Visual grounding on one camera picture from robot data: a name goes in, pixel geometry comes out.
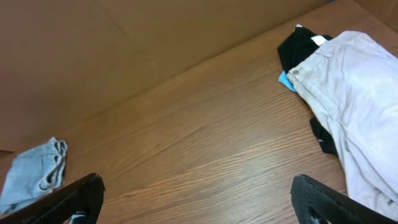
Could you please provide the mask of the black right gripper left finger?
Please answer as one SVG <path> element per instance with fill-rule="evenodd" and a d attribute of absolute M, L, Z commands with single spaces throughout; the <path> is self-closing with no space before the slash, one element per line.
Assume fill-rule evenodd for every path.
<path fill-rule="evenodd" d="M 101 176 L 91 173 L 33 204 L 1 219 L 1 224 L 57 224 L 74 215 L 78 223 L 95 224 L 104 202 Z"/>

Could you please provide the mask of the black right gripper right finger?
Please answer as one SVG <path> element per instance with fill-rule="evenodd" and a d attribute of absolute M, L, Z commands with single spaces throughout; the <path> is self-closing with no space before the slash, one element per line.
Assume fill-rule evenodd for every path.
<path fill-rule="evenodd" d="M 290 194 L 300 224 L 397 224 L 307 175 L 294 177 Z"/>

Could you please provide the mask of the light blue denim shorts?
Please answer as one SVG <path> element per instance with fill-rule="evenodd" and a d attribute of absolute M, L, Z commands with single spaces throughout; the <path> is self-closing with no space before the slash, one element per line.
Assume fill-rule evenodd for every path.
<path fill-rule="evenodd" d="M 64 140 L 51 138 L 13 159 L 1 193 L 1 214 L 16 212 L 60 188 L 67 150 Z"/>

